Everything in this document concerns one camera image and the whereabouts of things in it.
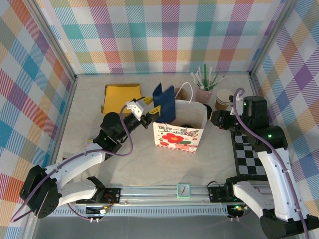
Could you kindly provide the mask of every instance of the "pink cup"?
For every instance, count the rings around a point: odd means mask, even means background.
[[[208,103],[211,95],[213,94],[213,89],[211,89],[210,91],[204,91],[201,90],[199,87],[196,87],[195,101],[202,104]]]

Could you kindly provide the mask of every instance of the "blue card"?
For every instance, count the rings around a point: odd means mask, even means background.
[[[161,83],[153,92],[154,107],[160,105],[160,117],[157,123],[171,123],[176,119],[174,86],[162,91]]]

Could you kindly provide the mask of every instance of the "red flower print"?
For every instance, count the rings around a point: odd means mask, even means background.
[[[177,136],[172,133],[168,133],[167,135],[164,135],[163,139],[167,139],[169,143],[181,143],[184,140],[183,137]]]

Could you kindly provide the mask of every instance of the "cardboard box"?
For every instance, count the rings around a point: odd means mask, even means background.
[[[103,114],[109,112],[120,113],[127,102],[142,97],[139,84],[109,84],[105,86],[104,94],[104,104],[101,108]],[[127,115],[131,111],[124,109],[123,113]]]

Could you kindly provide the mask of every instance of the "paper cup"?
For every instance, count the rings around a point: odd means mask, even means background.
[[[228,89],[222,89],[217,92],[217,99],[215,103],[215,107],[219,111],[225,111],[230,105],[229,96],[233,95],[233,93]]]

